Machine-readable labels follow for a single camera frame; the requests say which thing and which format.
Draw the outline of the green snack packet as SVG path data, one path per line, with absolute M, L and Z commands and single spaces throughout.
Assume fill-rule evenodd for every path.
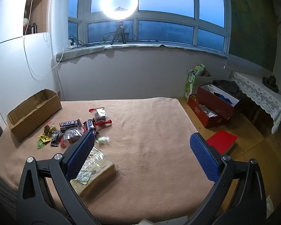
M 37 148 L 38 149 L 41 149 L 41 148 L 43 148 L 44 147 L 44 143 L 43 143 L 43 141 L 41 140 L 41 139 L 39 139 L 38 141 L 37 141 Z

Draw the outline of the yellow snack packet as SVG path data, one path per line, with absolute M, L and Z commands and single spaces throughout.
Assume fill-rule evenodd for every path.
M 41 140 L 43 143 L 48 143 L 51 141 L 51 138 L 46 136 L 44 133 L 38 136 L 39 140 Z

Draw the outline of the cracker pack clear wrapper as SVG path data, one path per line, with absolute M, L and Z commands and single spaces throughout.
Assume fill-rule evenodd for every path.
M 84 197 L 116 172 L 115 165 L 98 148 L 94 147 L 76 179 L 70 181 L 75 192 Z

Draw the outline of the black snack packet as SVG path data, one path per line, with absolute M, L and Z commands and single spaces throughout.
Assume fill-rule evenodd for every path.
M 53 147 L 59 146 L 60 136 L 61 136 L 61 131 L 59 131 L 59 130 L 52 131 L 51 146 L 53 146 Z

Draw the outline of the Snickers bar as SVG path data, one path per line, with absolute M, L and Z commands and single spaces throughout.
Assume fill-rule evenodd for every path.
M 59 123 L 59 127 L 61 131 L 67 130 L 69 128 L 81 127 L 81 121 L 77 119 L 77 120 L 61 122 Z
M 84 129 L 84 131 L 90 131 L 90 132 L 94 133 L 95 136 L 99 134 L 98 130 L 96 129 L 96 127 L 91 119 L 86 120 L 83 123 L 83 129 Z

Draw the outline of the red-end clear snack bag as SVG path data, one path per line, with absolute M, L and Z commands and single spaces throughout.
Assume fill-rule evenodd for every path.
M 89 112 L 94 113 L 93 124 L 95 126 L 99 127 L 102 125 L 111 125 L 113 123 L 104 107 L 91 108 Z

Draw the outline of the red box lid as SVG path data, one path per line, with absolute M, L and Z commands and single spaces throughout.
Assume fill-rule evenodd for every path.
M 221 155 L 225 155 L 230 151 L 237 139 L 237 136 L 220 130 L 208 138 L 206 142 L 210 146 L 213 146 Z

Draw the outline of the brown cardboard box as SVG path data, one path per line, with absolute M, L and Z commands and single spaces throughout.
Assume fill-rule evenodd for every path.
M 10 111 L 7 124 L 14 137 L 22 142 L 60 109 L 62 105 L 58 94 L 43 89 Z

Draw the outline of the red open box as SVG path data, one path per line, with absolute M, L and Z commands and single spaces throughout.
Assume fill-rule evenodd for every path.
M 229 121 L 239 101 L 219 87 L 206 84 L 189 95 L 188 105 L 205 128 L 213 128 Z

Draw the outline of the white lace tablecloth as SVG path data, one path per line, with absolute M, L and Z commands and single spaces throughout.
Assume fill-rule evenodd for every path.
M 273 119 L 272 134 L 278 131 L 281 123 L 281 93 L 267 88 L 262 79 L 245 73 L 231 72 L 231 79 L 241 92 L 260 106 Z

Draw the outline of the green white paper bag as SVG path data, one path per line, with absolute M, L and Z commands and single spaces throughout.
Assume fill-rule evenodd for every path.
M 185 99 L 188 99 L 189 95 L 193 93 L 195 81 L 203 76 L 205 70 L 206 70 L 206 66 L 204 64 L 198 64 L 197 66 L 195 66 L 195 68 L 189 69 L 187 71 L 187 80 L 184 90 Z

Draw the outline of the grey sill cloth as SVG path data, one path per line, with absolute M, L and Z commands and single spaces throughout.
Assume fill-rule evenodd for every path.
M 178 49 L 185 51 L 203 52 L 218 57 L 227 59 L 228 54 L 220 50 L 211 48 L 205 48 L 201 46 L 194 46 L 182 43 L 170 43 L 170 42 L 133 42 L 128 44 L 102 44 L 98 46 L 90 47 L 75 47 L 72 49 L 63 49 L 55 55 L 56 62 L 67 62 L 72 59 L 84 57 L 91 54 L 102 53 L 106 50 L 124 50 L 124 49 L 143 49 L 143 48 L 168 48 Z

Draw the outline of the power strip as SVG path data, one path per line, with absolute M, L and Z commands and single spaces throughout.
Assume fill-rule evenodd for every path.
M 68 47 L 67 47 L 67 49 L 74 49 L 74 48 L 77 48 L 78 47 L 78 45 L 76 44 L 76 43 L 71 43 Z

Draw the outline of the potted plant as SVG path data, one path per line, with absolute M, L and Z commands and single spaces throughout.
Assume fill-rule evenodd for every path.
M 133 32 L 130 30 L 130 25 L 129 25 L 129 24 L 127 24 L 127 23 L 124 22 L 123 25 L 124 25 L 125 37 L 126 37 L 126 40 L 127 40 L 127 43 L 128 43 L 129 41 L 132 41 L 132 40 L 133 40 L 133 38 L 135 37 L 135 35 L 134 35 Z M 103 42 L 107 42 L 107 41 L 110 41 L 110 42 L 111 42 L 112 39 L 113 39 L 113 36 L 114 36 L 115 31 L 113 31 L 113 32 L 108 32 L 108 33 L 104 34 L 103 37 L 102 37 L 102 41 L 103 41 Z M 120 43 L 122 43 L 122 38 L 121 38 L 121 37 L 117 38 L 115 42 L 120 42 Z

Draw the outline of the black tripod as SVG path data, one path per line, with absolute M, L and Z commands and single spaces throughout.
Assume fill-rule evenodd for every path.
M 111 41 L 111 45 L 113 45 L 116 41 L 117 38 L 121 37 L 122 38 L 122 43 L 123 44 L 126 44 L 127 43 L 127 40 L 126 40 L 126 37 L 125 37 L 125 32 L 124 32 L 124 22 L 119 20 L 117 22 L 117 26 L 116 26 L 116 31 L 114 33 L 114 36 L 113 36 L 113 39 Z

